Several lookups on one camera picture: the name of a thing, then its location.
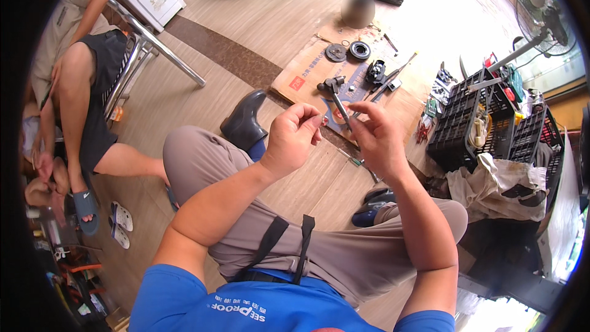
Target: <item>blue t-shirt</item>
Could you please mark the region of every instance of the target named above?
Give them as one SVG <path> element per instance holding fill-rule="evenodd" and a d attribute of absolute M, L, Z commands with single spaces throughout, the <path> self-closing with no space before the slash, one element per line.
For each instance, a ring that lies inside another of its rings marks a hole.
<path fill-rule="evenodd" d="M 257 269 L 290 280 L 282 271 Z M 326 282 L 303 277 L 300 285 L 246 281 L 228 283 L 212 294 L 184 269 L 151 266 L 137 294 L 129 331 L 301 331 L 340 328 L 381 331 L 368 324 Z M 400 320 L 394 332 L 453 332 L 449 313 L 420 311 Z"/>

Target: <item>khaki pants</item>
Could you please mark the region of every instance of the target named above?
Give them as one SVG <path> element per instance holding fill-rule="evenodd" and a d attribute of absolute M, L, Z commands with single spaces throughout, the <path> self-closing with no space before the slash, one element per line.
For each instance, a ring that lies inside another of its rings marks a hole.
<path fill-rule="evenodd" d="M 164 166 L 178 203 L 203 188 L 253 164 L 246 152 L 223 138 L 194 126 L 180 127 L 166 137 Z M 467 213 L 452 200 L 434 199 L 448 221 L 455 242 L 467 227 Z M 277 214 L 255 199 L 225 237 L 209 248 L 226 279 L 252 262 L 262 235 Z M 273 250 L 256 268 L 294 272 L 301 251 L 301 226 L 288 220 Z M 413 277 L 403 242 L 397 205 L 380 210 L 375 225 L 347 231 L 312 233 L 303 275 L 326 281 L 356 308 Z"/>

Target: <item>white cloth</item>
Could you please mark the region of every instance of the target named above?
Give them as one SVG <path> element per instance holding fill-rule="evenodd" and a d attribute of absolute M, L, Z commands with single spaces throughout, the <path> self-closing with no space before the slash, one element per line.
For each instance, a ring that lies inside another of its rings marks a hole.
<path fill-rule="evenodd" d="M 489 153 L 477 156 L 472 173 L 465 167 L 446 174 L 448 188 L 454 201 L 460 202 L 469 215 L 469 223 L 485 218 L 512 218 L 540 221 L 545 217 L 546 198 L 535 207 L 520 204 L 545 188 L 547 168 L 532 164 L 493 159 Z M 505 197 L 501 194 L 520 184 L 533 190 L 531 195 Z"/>

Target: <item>blue sock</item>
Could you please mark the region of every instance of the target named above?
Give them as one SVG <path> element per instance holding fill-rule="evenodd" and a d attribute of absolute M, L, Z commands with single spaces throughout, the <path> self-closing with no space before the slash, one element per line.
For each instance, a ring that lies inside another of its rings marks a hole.
<path fill-rule="evenodd" d="M 262 155 L 265 151 L 266 146 L 264 146 L 264 138 L 261 138 L 260 140 L 256 141 L 256 143 L 250 149 L 248 149 L 246 153 L 250 159 L 252 159 L 252 161 L 257 162 L 260 160 L 260 158 L 262 158 Z"/>
<path fill-rule="evenodd" d="M 357 227 L 371 227 L 374 225 L 375 217 L 379 210 L 373 209 L 364 211 L 363 213 L 355 213 L 352 215 L 352 224 Z"/>

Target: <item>chrome chair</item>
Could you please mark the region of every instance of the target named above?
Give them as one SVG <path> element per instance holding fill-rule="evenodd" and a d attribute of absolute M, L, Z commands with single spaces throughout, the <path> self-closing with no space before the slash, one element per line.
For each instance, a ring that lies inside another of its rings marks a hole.
<path fill-rule="evenodd" d="M 200 87 L 205 86 L 205 80 L 199 76 L 191 67 L 183 62 L 176 54 L 166 45 L 158 40 L 149 29 L 141 24 L 129 11 L 119 4 L 116 0 L 108 0 L 108 6 L 116 11 L 121 18 L 129 24 L 133 32 L 129 34 L 128 47 L 125 51 L 121 69 L 113 86 L 103 94 L 103 111 L 104 118 L 110 119 L 114 108 L 123 96 L 125 88 L 137 70 L 141 67 L 148 55 L 152 53 L 158 56 L 160 53 L 174 63 L 178 68 L 185 72 L 188 77 L 193 79 Z"/>

